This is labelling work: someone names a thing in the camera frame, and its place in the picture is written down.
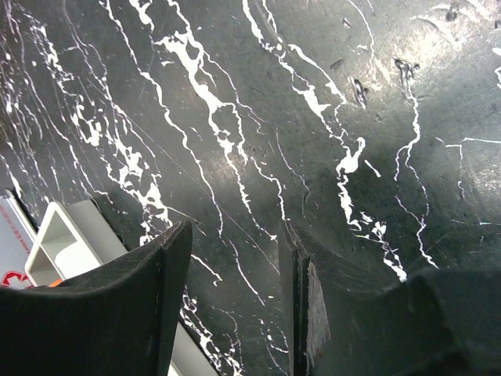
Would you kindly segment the grey plastic tray insert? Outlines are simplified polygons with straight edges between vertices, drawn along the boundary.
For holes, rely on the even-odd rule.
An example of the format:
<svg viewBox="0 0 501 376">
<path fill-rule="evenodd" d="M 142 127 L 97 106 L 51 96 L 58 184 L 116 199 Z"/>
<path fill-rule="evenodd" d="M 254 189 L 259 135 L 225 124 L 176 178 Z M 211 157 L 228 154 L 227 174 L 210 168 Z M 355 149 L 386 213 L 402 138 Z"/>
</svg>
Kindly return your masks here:
<svg viewBox="0 0 501 376">
<path fill-rule="evenodd" d="M 48 205 L 25 265 L 35 375 L 213 375 L 180 324 L 193 229 L 132 251 L 89 201 Z"/>
</svg>

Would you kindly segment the grey metal case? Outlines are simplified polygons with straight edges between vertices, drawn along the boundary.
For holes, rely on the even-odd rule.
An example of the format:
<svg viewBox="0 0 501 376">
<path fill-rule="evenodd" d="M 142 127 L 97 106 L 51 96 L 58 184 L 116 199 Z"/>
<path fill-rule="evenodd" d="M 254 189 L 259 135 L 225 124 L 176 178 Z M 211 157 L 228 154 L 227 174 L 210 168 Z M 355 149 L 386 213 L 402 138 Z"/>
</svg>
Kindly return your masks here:
<svg viewBox="0 0 501 376">
<path fill-rule="evenodd" d="M 25 273 L 25 263 L 36 232 L 10 190 L 1 190 L 1 286 L 28 289 L 33 285 Z"/>
</svg>

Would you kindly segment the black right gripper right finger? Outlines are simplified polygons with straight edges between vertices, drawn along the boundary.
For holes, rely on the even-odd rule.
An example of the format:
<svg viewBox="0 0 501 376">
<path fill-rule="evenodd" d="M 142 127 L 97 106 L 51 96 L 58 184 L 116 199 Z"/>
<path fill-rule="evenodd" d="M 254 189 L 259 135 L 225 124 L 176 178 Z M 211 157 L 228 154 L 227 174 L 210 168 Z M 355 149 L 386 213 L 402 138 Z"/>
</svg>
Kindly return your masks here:
<svg viewBox="0 0 501 376">
<path fill-rule="evenodd" d="M 499 374 L 498 270 L 380 282 L 292 222 L 278 254 L 290 374 Z"/>
</svg>

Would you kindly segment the brown medicine bottle orange cap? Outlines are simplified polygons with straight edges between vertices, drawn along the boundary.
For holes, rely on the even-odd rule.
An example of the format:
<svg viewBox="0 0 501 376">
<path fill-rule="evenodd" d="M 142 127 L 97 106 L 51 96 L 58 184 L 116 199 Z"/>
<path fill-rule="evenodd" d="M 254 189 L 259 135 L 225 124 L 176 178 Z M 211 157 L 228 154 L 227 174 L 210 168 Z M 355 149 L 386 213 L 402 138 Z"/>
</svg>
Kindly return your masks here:
<svg viewBox="0 0 501 376">
<path fill-rule="evenodd" d="M 63 282 L 63 280 L 62 280 L 62 279 L 58 279 L 58 280 L 56 280 L 56 281 L 52 282 L 52 283 L 49 285 L 49 287 L 57 287 L 57 286 L 59 286 L 60 284 L 62 284 L 62 282 Z"/>
</svg>

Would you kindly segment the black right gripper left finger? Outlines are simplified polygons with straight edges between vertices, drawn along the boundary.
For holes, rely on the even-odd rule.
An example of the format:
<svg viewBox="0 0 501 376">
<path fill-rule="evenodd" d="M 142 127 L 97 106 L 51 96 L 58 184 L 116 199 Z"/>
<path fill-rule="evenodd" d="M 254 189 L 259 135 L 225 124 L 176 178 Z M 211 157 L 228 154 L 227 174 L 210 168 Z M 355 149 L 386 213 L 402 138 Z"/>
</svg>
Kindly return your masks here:
<svg viewBox="0 0 501 376">
<path fill-rule="evenodd" d="M 1 290 L 4 375 L 166 375 L 190 222 L 57 287 Z"/>
</svg>

